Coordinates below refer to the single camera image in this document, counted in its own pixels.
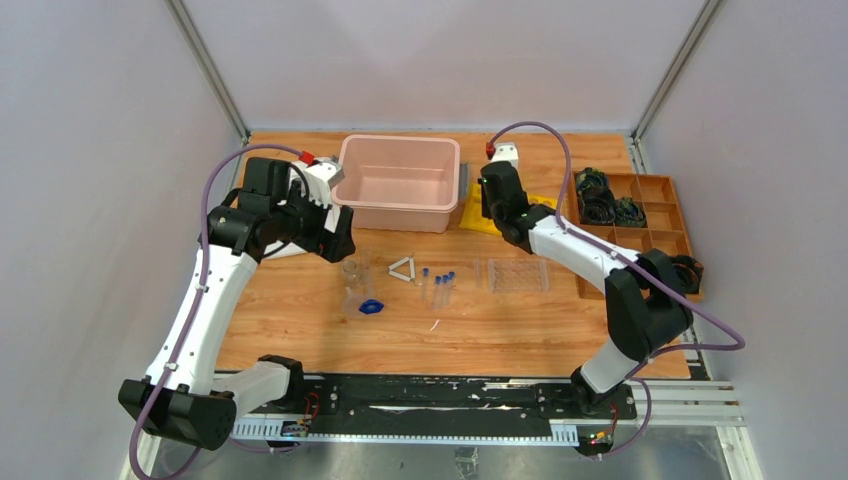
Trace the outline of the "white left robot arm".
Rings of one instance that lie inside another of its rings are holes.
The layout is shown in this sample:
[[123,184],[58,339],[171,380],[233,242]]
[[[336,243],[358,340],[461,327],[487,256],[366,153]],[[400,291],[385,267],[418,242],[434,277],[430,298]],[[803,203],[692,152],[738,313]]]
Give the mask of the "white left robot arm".
[[283,413],[306,400],[301,362],[264,355],[253,367],[215,380],[215,364],[233,313],[267,251],[295,246],[329,263],[355,251],[353,210],[334,203],[344,178],[338,163],[254,157],[241,188],[203,217],[194,268],[162,349],[139,380],[123,382],[118,401],[142,430],[206,450],[220,448],[234,424],[271,403]]

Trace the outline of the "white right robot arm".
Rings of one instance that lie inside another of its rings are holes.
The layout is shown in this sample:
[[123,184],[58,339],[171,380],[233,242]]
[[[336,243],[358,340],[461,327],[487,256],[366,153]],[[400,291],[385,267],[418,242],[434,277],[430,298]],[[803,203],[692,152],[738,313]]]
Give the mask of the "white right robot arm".
[[575,411],[598,416],[638,366],[693,324],[671,258],[657,249],[640,253],[616,246],[554,208],[530,202],[507,161],[484,166],[478,183],[482,213],[506,242],[566,267],[604,295],[605,343],[570,377]]

